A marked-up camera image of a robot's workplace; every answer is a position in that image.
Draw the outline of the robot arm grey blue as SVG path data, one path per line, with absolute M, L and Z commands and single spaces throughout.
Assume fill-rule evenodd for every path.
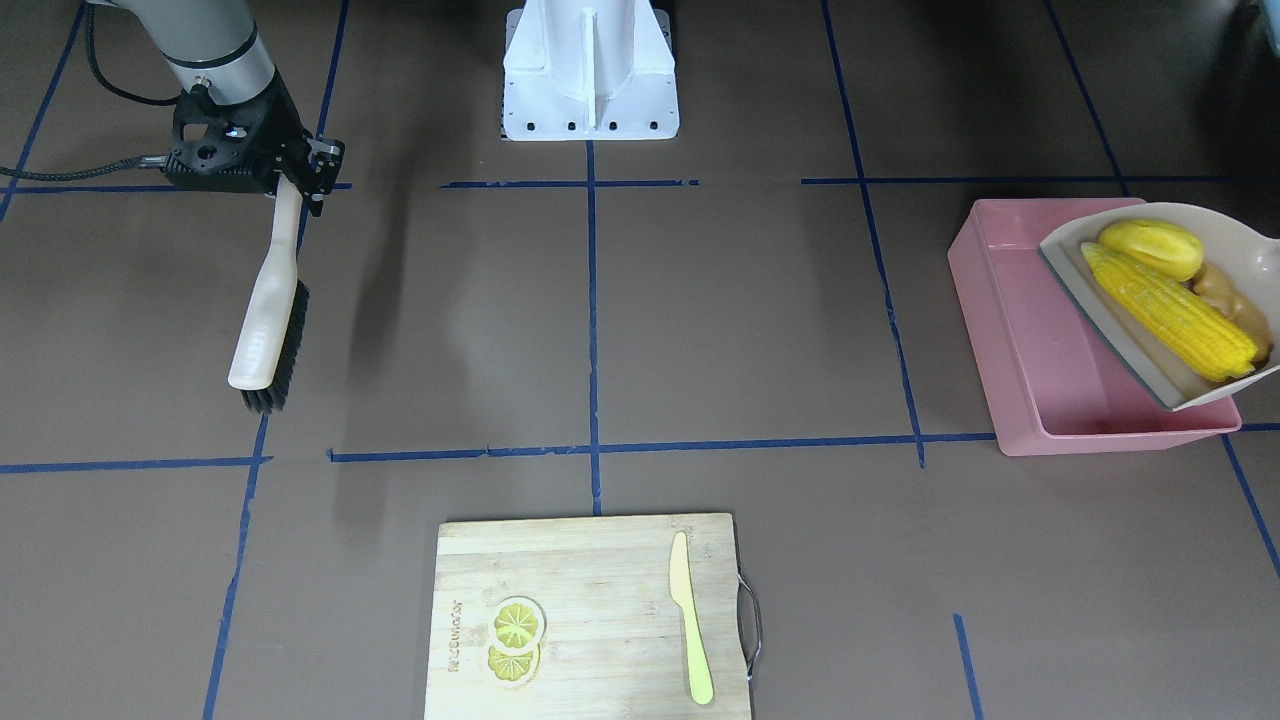
M 274 196 L 283 179 L 320 217 L 346 146 L 301 120 L 246 1 L 113 1 L 172 68 L 166 181 L 182 191 Z

